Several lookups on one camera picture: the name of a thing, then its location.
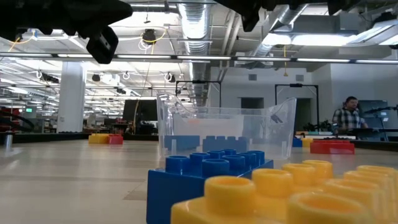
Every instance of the plaid shirt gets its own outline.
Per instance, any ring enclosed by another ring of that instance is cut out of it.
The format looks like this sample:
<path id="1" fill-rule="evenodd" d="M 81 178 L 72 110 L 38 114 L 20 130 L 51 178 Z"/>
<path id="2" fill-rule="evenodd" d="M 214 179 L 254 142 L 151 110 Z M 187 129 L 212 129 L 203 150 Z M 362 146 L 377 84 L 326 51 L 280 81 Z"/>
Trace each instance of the plaid shirt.
<path id="1" fill-rule="evenodd" d="M 358 109 L 349 111 L 346 108 L 342 108 L 335 111 L 333 123 L 337 123 L 339 128 L 354 129 L 361 128 L 365 120 L 359 116 Z"/>

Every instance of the clear plastic container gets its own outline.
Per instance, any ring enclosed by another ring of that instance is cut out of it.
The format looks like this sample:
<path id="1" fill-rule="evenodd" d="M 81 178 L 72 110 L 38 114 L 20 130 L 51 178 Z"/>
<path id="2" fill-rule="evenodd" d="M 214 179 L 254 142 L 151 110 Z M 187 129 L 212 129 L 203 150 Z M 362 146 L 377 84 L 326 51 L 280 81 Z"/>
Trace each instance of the clear plastic container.
<path id="1" fill-rule="evenodd" d="M 296 102 L 296 98 L 290 98 L 261 110 L 186 108 L 175 95 L 160 93 L 157 115 L 162 156 L 239 147 L 264 151 L 266 159 L 287 159 L 294 136 Z"/>

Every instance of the blue lego brick inside bin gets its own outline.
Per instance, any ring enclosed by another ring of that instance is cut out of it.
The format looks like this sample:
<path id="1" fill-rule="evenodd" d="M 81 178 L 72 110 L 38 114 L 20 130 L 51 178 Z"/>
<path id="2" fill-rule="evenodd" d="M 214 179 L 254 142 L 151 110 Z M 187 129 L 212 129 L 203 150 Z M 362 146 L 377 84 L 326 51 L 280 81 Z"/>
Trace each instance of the blue lego brick inside bin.
<path id="1" fill-rule="evenodd" d="M 293 138 L 293 147 L 303 147 L 301 139 Z"/>
<path id="2" fill-rule="evenodd" d="M 193 153 L 190 157 L 170 156 L 165 169 L 148 172 L 147 223 L 169 224 L 172 205 L 202 197 L 205 180 L 217 175 L 251 178 L 258 168 L 274 168 L 274 161 L 262 151 L 235 150 Z"/>
<path id="3" fill-rule="evenodd" d="M 172 140 L 176 140 L 177 151 L 196 149 L 200 145 L 199 136 L 164 136 L 164 147 L 172 150 Z"/>
<path id="4" fill-rule="evenodd" d="M 246 152 L 248 149 L 248 140 L 245 137 L 228 136 L 207 136 L 203 140 L 203 152 L 234 149 L 237 152 Z"/>

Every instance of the column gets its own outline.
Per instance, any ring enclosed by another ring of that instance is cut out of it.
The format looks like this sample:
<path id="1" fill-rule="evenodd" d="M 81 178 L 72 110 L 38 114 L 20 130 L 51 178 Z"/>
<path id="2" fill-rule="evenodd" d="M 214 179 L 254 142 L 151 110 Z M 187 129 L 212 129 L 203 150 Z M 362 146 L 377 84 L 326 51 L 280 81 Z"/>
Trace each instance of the column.
<path id="1" fill-rule="evenodd" d="M 80 62 L 63 62 L 57 132 L 83 131 L 87 74 Z"/>

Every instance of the man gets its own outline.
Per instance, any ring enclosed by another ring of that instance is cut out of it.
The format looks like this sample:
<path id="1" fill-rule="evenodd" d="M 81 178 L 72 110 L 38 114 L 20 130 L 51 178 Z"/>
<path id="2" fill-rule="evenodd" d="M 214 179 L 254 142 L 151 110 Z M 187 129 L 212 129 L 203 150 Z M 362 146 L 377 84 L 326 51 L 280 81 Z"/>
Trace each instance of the man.
<path id="1" fill-rule="evenodd" d="M 345 133 L 354 128 L 368 128 L 365 120 L 359 116 L 358 99 L 350 96 L 344 107 L 335 111 L 333 124 L 338 125 L 338 132 Z"/>

